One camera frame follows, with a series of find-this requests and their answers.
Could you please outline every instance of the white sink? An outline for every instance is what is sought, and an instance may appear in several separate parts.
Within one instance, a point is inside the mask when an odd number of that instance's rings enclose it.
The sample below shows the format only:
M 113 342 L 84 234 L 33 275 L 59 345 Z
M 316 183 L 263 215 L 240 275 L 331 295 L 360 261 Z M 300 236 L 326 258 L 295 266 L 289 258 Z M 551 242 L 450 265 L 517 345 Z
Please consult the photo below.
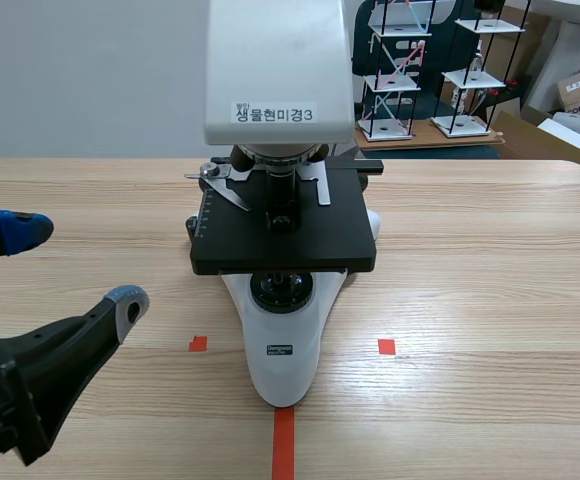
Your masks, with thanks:
M 507 0 L 506 6 L 524 10 L 527 0 Z M 560 106 L 556 83 L 580 71 L 580 0 L 532 0 L 530 10 L 552 22 L 543 37 L 543 65 L 536 77 L 526 104 L 544 112 Z
M 530 8 L 547 17 L 580 23 L 580 0 L 532 0 Z

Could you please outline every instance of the microscope base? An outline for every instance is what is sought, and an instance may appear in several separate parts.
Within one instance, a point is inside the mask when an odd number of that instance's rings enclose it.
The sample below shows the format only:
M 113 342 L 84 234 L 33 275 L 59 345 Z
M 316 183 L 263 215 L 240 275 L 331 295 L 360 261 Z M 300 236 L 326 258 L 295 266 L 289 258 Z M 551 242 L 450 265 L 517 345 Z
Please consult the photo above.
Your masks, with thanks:
M 370 210 L 368 218 L 376 240 L 381 219 Z M 254 302 L 251 274 L 221 277 L 241 318 L 252 383 L 270 405 L 292 406 L 308 392 L 317 371 L 326 320 L 347 276 L 347 273 L 313 273 L 308 303 L 285 314 L 267 312 Z

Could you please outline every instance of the white wall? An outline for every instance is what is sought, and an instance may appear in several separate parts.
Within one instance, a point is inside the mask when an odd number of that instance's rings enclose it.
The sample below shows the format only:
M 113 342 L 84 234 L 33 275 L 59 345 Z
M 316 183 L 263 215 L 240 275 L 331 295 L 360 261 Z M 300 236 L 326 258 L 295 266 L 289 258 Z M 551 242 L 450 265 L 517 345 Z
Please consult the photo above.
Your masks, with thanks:
M 225 153 L 203 141 L 206 17 L 207 0 L 0 0 L 0 156 Z

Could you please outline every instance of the white shelf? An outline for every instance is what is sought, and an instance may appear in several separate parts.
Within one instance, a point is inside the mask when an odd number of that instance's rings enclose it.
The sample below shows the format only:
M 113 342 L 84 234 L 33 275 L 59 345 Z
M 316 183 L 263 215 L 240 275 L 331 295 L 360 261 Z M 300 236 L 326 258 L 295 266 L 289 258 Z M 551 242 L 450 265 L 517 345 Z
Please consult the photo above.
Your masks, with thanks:
M 417 84 L 414 83 L 414 80 L 410 78 L 408 75 L 395 75 L 387 82 L 388 78 L 390 78 L 390 74 L 381 75 L 379 79 L 379 88 L 377 90 L 374 89 L 374 85 L 377 80 L 376 75 L 367 75 L 364 77 L 368 87 L 375 93 L 388 93 L 388 92 L 415 92 L 417 90 L 421 90 L 417 88 Z
M 379 37 L 394 38 L 394 37 L 430 37 L 430 33 L 425 33 L 419 30 L 417 25 L 386 25 L 384 33 L 381 33 L 381 25 L 370 25 L 370 28 Z
M 391 118 L 375 120 L 372 126 L 372 137 L 370 137 L 370 120 L 360 120 L 359 126 L 369 142 L 410 140 L 412 138 L 412 135 L 408 135 L 407 128 L 403 125 L 397 125 Z
M 519 33 L 525 32 L 523 28 L 519 28 L 511 23 L 497 20 L 496 18 L 482 18 L 479 20 L 479 27 L 476 20 L 455 20 L 457 24 L 463 28 L 470 30 L 473 33 Z
M 491 130 L 486 130 L 486 127 L 481 124 L 479 120 L 470 115 L 457 115 L 454 121 L 452 133 L 450 133 L 450 125 L 452 124 L 452 116 L 449 117 L 434 117 L 431 118 L 439 130 L 448 138 L 456 137 L 479 137 L 489 135 Z
M 465 84 L 463 83 L 463 79 L 466 78 L 465 68 L 463 70 L 455 70 L 454 72 L 445 72 L 443 76 L 463 90 L 472 88 L 501 88 L 506 86 L 503 82 L 500 82 L 487 72 L 481 72 L 479 70 L 470 72 Z

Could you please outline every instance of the blue gripper tip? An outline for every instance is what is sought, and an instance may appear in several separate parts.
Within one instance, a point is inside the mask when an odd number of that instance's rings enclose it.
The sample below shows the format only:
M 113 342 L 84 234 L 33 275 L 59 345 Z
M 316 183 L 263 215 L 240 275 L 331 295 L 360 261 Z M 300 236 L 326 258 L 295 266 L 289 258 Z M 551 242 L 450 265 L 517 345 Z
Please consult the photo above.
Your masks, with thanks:
M 48 241 L 54 232 L 54 224 L 45 215 L 12 213 L 0 210 L 0 228 L 6 255 L 32 250 Z

